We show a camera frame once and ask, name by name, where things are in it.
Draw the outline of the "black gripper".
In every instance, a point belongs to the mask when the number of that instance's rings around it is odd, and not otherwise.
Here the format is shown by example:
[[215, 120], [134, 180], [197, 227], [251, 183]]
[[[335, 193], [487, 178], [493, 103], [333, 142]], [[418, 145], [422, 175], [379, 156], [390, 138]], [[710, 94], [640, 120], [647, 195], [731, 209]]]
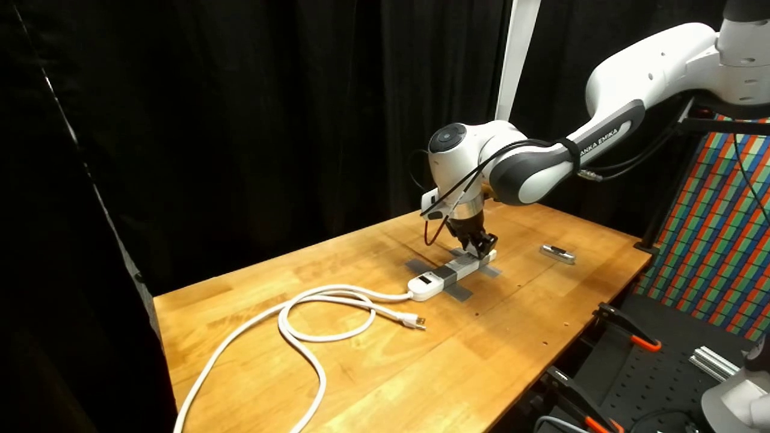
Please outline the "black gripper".
[[473, 258], [488, 254], [499, 242], [497, 233], [487, 233], [485, 215], [475, 215], [467, 219], [450, 219], [447, 229], [459, 241], [459, 253]]

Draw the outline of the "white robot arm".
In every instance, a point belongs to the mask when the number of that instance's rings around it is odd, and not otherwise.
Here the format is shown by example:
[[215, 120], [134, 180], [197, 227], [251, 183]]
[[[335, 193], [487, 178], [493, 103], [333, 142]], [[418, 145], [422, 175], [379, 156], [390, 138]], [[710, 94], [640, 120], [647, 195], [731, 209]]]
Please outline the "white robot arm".
[[679, 23], [602, 59], [586, 85], [589, 120], [553, 145], [507, 120], [442, 124], [429, 140], [436, 188], [422, 195], [422, 217], [447, 227], [473, 258], [487, 258], [497, 236], [485, 229], [485, 193], [504, 204], [545, 200], [679, 94], [748, 111], [770, 103], [770, 0], [726, 0], [719, 29]]

